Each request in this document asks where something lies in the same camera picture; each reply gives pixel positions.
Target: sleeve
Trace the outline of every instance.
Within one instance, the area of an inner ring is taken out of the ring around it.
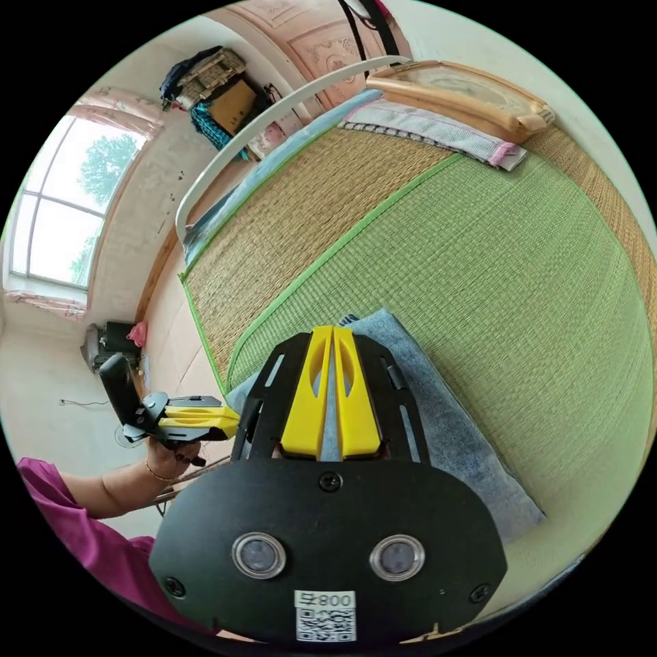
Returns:
[[[179,616],[159,587],[149,567],[152,538],[128,540],[89,517],[51,463],[21,459],[16,467],[58,539],[101,584],[160,617],[207,633],[207,629]]]

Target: window frame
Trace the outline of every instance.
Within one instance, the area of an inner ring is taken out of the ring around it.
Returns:
[[[43,282],[43,283],[48,283],[49,285],[56,285],[57,287],[61,287],[62,290],[73,289],[73,290],[77,290],[79,292],[83,292],[85,294],[88,294],[88,292],[90,290],[90,284],[91,284],[92,278],[93,278],[93,273],[94,273],[94,260],[96,258],[96,251],[98,250],[98,246],[101,242],[103,230],[104,230],[104,228],[107,224],[107,217],[112,212],[112,207],[114,205],[116,194],[121,190],[121,187],[123,186],[123,182],[124,182],[127,174],[132,169],[132,167],[135,164],[135,161],[137,160],[137,158],[139,158],[140,153],[144,150],[144,147],[148,144],[148,140],[145,143],[143,143],[139,146],[139,148],[137,149],[137,151],[133,155],[132,160],[129,162],[128,166],[125,168],[125,170],[121,174],[121,176],[118,180],[118,183],[116,185],[116,189],[114,190],[114,193],[112,194],[111,199],[107,203],[107,209],[104,212],[99,212],[97,210],[91,210],[89,208],[82,207],[82,206],[77,205],[75,203],[69,203],[68,201],[63,201],[61,199],[54,198],[52,196],[49,196],[49,195],[43,193],[46,182],[48,181],[48,176],[50,175],[51,169],[52,169],[52,167],[55,163],[55,160],[57,159],[57,155],[59,154],[61,148],[63,147],[63,145],[66,141],[66,138],[68,137],[71,129],[73,128],[73,126],[75,125],[75,123],[77,121],[86,120],[86,119],[78,118],[76,116],[73,116],[71,118],[73,120],[70,122],[70,125],[67,126],[66,131],[64,132],[64,134],[62,135],[59,143],[57,144],[57,148],[55,149],[55,151],[54,151],[54,153],[51,157],[51,160],[48,164],[48,167],[45,170],[43,180],[41,182],[39,190],[37,192],[29,191],[29,190],[25,189],[25,182],[23,182],[23,184],[21,185],[21,188],[18,191],[18,194],[16,195],[16,200],[14,202],[14,205],[10,210],[10,217],[11,217],[12,221],[11,221],[11,234],[8,235],[8,237],[9,237],[9,240],[8,240],[9,241],[9,244],[8,244],[9,249],[7,251],[7,256],[8,256],[8,259],[9,259],[8,273],[9,273],[10,276],[15,276],[16,278],[18,278],[20,280],[37,281],[37,282],[40,281],[40,282]],[[30,227],[29,227],[29,238],[28,238],[28,241],[27,241],[27,261],[26,261],[26,265],[25,265],[25,273],[22,273],[22,272],[17,272],[17,271],[14,270],[14,240],[15,240],[15,237],[16,237],[16,228],[18,226],[18,213],[21,210],[21,204],[23,203],[23,199],[26,196],[32,196],[33,198],[36,198],[36,203],[34,205],[34,212],[32,214],[31,224],[30,224]],[[79,210],[79,211],[85,212],[87,214],[90,214],[90,215],[93,215],[95,217],[98,217],[98,218],[102,219],[101,228],[100,228],[99,234],[96,237],[96,241],[94,243],[94,248],[93,248],[91,256],[90,256],[91,261],[90,261],[90,267],[89,267],[89,274],[88,274],[87,282],[86,282],[85,285],[80,285],[79,283],[68,283],[66,281],[60,281],[58,279],[52,279],[52,278],[49,278],[47,276],[39,276],[38,274],[32,274],[30,272],[30,270],[29,270],[30,267],[29,266],[30,266],[30,261],[31,261],[31,257],[32,257],[31,252],[32,252],[32,240],[33,240],[33,237],[34,237],[34,227],[36,225],[36,218],[37,218],[39,205],[40,205],[41,201],[51,201],[52,203],[57,203],[59,205],[65,206],[65,207],[70,207],[71,209]]]

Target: sticker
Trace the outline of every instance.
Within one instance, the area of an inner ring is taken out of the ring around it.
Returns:
[[[294,606],[297,641],[356,641],[354,591],[294,591]]]

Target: woven mat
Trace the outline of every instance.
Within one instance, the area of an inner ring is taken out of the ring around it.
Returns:
[[[645,460],[657,432],[657,263],[628,204],[600,167],[567,134],[552,128],[532,137],[524,146],[550,160],[586,193],[632,262],[650,323],[654,354],[656,394]]]
[[[238,337],[299,274],[392,192],[452,155],[401,142],[325,133],[254,192],[186,273],[222,382]]]
[[[654,401],[637,277],[598,210],[549,162],[530,157],[509,174],[455,156],[268,308],[240,339],[229,383],[295,332],[382,306],[547,515],[508,546],[492,614],[586,552],[636,482]]]

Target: white bed frame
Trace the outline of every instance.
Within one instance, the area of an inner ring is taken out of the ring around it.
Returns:
[[[333,84],[342,82],[354,75],[359,75],[367,70],[390,66],[391,64],[404,64],[410,61],[401,55],[385,55],[374,57],[371,60],[350,64],[339,70],[327,73],[316,80],[300,87],[296,91],[282,98],[278,103],[268,107],[256,119],[246,125],[233,139],[217,154],[216,157],[205,167],[203,173],[196,179],[190,190],[180,202],[176,213],[176,234],[182,244],[187,234],[187,219],[192,208],[200,201],[207,188],[217,179],[221,172],[239,155],[240,151],[255,137],[257,137],[270,123],[282,118],[294,107],[312,98]]]

